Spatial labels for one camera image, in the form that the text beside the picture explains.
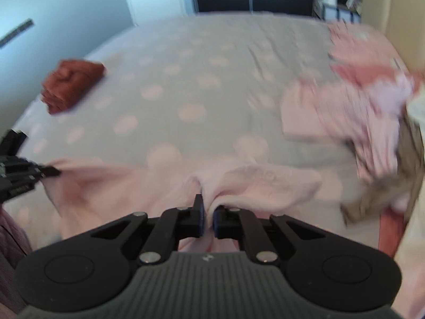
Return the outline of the light pink fleece garment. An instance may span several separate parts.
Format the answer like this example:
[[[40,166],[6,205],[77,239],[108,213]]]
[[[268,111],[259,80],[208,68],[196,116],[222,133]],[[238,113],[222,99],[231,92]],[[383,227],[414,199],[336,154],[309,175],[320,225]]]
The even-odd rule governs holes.
[[[158,217],[167,209],[190,207],[202,195],[206,214],[201,239],[186,238],[180,251],[234,252],[236,242],[214,238],[218,206],[248,209],[259,217],[280,214],[314,197],[321,174],[237,158],[183,160],[169,165],[136,167],[102,161],[64,159],[61,173],[43,180],[60,217],[61,234],[70,238],[134,212]]]

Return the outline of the pink striped clothes pile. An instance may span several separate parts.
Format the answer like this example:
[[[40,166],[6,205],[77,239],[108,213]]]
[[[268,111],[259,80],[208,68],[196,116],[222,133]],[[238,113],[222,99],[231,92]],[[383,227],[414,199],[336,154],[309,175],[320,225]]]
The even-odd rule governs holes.
[[[381,32],[367,25],[318,24],[329,37],[331,70],[339,81],[318,84],[300,78],[284,94],[282,132],[311,141],[348,142],[357,173],[372,181],[397,172],[399,119],[424,82],[402,67],[402,59]],[[404,199],[391,204],[402,212]]]

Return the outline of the rust red folded garment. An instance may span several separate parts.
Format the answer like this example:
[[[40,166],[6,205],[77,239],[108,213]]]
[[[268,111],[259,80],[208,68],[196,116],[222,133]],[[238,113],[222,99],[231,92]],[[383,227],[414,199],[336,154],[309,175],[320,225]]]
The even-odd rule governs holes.
[[[99,81],[106,68],[102,63],[81,59],[59,62],[42,82],[41,100],[48,113],[56,115],[73,108]]]

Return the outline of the coral pink garment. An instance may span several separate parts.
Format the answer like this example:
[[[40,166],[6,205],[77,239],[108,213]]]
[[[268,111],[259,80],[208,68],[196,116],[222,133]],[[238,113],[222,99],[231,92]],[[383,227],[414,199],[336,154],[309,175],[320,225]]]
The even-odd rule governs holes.
[[[406,229],[404,215],[387,209],[380,215],[378,249],[393,258]]]

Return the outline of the brown khaki garment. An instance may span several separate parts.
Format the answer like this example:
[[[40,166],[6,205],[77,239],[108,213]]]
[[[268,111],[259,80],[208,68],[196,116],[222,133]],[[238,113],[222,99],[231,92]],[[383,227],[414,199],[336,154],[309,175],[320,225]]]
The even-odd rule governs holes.
[[[406,203],[401,209],[404,221],[410,220],[424,179],[424,145],[419,124],[407,112],[403,113],[399,123],[397,172],[375,178],[358,200],[341,204],[345,224],[355,224],[378,215],[399,199]]]

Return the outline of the white garment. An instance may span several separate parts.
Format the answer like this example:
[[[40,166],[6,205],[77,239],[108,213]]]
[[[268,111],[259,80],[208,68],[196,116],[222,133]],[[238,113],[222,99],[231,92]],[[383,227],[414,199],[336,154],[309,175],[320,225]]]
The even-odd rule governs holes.
[[[392,308],[402,318],[424,317],[424,184],[395,256],[402,283]]]

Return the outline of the white bedside table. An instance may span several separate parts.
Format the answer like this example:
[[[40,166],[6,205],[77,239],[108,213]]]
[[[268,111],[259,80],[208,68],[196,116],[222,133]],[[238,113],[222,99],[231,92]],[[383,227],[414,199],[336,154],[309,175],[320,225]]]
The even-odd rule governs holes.
[[[361,22],[361,16],[355,9],[337,2],[338,0],[313,0],[312,17],[325,22]]]

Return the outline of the beige padded headboard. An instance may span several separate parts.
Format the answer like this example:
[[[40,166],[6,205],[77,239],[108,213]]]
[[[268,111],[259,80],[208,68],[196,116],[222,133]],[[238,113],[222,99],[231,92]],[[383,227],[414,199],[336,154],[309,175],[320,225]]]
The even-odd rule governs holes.
[[[424,0],[362,0],[362,23],[383,33],[409,70],[424,73]]]

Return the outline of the grey wall switch panel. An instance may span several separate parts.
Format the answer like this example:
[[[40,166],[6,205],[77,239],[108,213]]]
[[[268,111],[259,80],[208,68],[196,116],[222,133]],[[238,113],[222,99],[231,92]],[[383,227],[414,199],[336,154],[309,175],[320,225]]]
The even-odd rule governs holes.
[[[34,25],[34,21],[32,19],[26,19],[23,23],[16,26],[13,30],[8,32],[3,38],[0,40],[0,48],[3,48],[9,42],[14,40],[17,36],[19,36],[24,31],[30,29]]]

